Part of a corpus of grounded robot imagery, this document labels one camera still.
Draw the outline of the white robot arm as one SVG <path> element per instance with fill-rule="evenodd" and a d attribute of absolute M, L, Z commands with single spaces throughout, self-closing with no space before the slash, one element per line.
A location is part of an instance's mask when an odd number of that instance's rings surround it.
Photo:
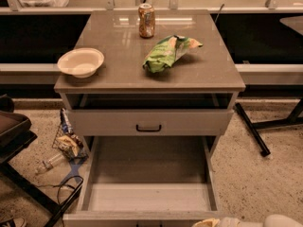
<path fill-rule="evenodd" d="M 303 227 L 303 224 L 283 215 L 270 215 L 263 222 L 248 222 L 229 217 L 209 218 L 198 221 L 191 227 Z"/>

